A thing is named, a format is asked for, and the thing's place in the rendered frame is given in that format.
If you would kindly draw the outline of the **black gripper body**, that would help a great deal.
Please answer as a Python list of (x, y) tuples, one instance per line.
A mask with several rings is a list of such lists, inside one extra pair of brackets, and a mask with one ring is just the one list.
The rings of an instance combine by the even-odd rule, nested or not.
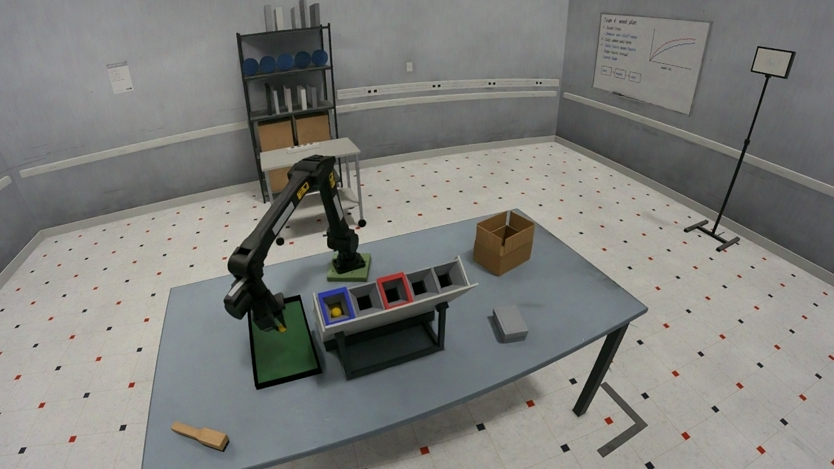
[[(268, 292), (268, 289), (267, 289), (267, 292)], [(265, 292), (260, 299), (254, 299), (254, 301), (261, 300), (263, 297), (266, 296), (267, 292)], [(283, 301), (284, 297), (282, 295), (282, 292), (279, 292), (279, 293), (275, 294), (274, 297), (275, 297), (275, 300), (278, 301), (278, 306), (279, 306), (279, 309), (277, 311), (273, 312), (273, 317), (275, 319), (277, 317), (282, 317), (283, 313), (282, 313), (281, 309), (286, 309), (286, 306), (284, 305), (284, 301)], [(253, 321), (253, 311), (252, 311), (252, 309), (251, 309), (251, 315), (252, 315), (252, 321)]]

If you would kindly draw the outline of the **grey hinged case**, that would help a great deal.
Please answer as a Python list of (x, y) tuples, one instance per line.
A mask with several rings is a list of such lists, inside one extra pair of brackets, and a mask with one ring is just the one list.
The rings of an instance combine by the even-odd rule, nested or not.
[(529, 329), (516, 305), (493, 308), (493, 321), (503, 344), (524, 341), (528, 335)]

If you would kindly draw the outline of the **brown cardboard box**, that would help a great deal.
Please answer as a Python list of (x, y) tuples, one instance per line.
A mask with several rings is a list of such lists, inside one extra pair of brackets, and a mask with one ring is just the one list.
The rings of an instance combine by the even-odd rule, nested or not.
[(534, 222), (510, 211), (508, 226), (507, 212), (478, 222), (474, 240), (473, 261), (498, 277), (530, 259), (533, 244)]

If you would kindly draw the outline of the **red rectangular frame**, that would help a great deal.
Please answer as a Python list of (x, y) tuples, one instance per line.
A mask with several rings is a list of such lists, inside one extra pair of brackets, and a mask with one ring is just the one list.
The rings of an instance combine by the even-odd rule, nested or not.
[[(383, 290), (383, 285), (381, 283), (387, 282), (388, 280), (398, 279), (398, 278), (402, 278), (402, 280), (404, 281), (404, 286), (405, 286), (405, 290), (407, 291), (407, 296), (409, 298), (409, 301), (406, 301), (406, 302), (401, 303), (399, 305), (394, 305), (394, 306), (388, 307), (388, 302), (387, 302), (387, 299), (386, 299), (386, 296), (385, 296), (385, 293), (384, 293), (384, 290)], [(407, 284), (407, 280), (405, 278), (404, 271), (400, 272), (398, 274), (390, 274), (390, 276), (385, 276), (383, 278), (378, 278), (377, 283), (379, 285), (379, 291), (381, 292), (381, 296), (383, 297), (383, 301), (384, 301), (384, 305), (386, 307), (386, 310), (387, 309), (392, 309), (392, 308), (398, 307), (398, 306), (408, 305), (409, 303), (413, 303), (413, 298), (411, 296), (411, 293), (409, 292), (409, 286)]]

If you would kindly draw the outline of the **blue square frame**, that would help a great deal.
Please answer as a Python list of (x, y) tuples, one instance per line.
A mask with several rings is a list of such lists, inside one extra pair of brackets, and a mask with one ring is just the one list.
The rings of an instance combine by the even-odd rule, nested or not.
[[(349, 311), (351, 312), (351, 317), (346, 318), (346, 319), (337, 320), (337, 321), (334, 321), (334, 322), (330, 322), (328, 320), (328, 317), (327, 317), (327, 314), (326, 314), (326, 309), (325, 309), (325, 306), (324, 306), (323, 298), (326, 297), (326, 296), (334, 296), (335, 294), (339, 294), (339, 293), (342, 293), (342, 292), (345, 292), (345, 297), (346, 297), (347, 305), (349, 307)], [(349, 299), (349, 295), (348, 295), (346, 286), (342, 287), (342, 288), (338, 288), (336, 290), (331, 290), (331, 291), (318, 293), (318, 296), (319, 296), (319, 300), (321, 301), (321, 307), (322, 307), (322, 311), (324, 313), (326, 326), (329, 326), (330, 324), (336, 324), (338, 322), (343, 322), (343, 321), (346, 321), (346, 320), (355, 319), (354, 312), (352, 312), (351, 299)]]

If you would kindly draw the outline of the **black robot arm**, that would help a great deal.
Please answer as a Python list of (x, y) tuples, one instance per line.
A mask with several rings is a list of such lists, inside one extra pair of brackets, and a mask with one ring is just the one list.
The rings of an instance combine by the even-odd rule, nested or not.
[[(306, 160), (306, 161), (305, 161)], [(263, 332), (275, 329), (273, 312), (279, 309), (278, 301), (263, 284), (263, 261), (269, 248), (282, 231), (296, 206), (315, 185), (321, 193), (324, 210), (330, 226), (326, 231), (327, 246), (338, 252), (333, 265), (338, 274), (366, 267), (366, 262), (357, 253), (358, 235), (345, 221), (334, 178), (335, 156), (313, 155), (302, 158), (288, 171), (289, 183), (269, 207), (252, 233), (227, 260), (227, 270), (233, 274), (233, 284), (223, 299), (225, 310), (239, 320), (249, 309), (253, 311), (254, 324)], [(345, 238), (346, 237), (346, 238)], [(259, 284), (258, 284), (259, 283)], [(261, 300), (263, 294), (266, 296)], [(251, 307), (252, 306), (252, 307)]]

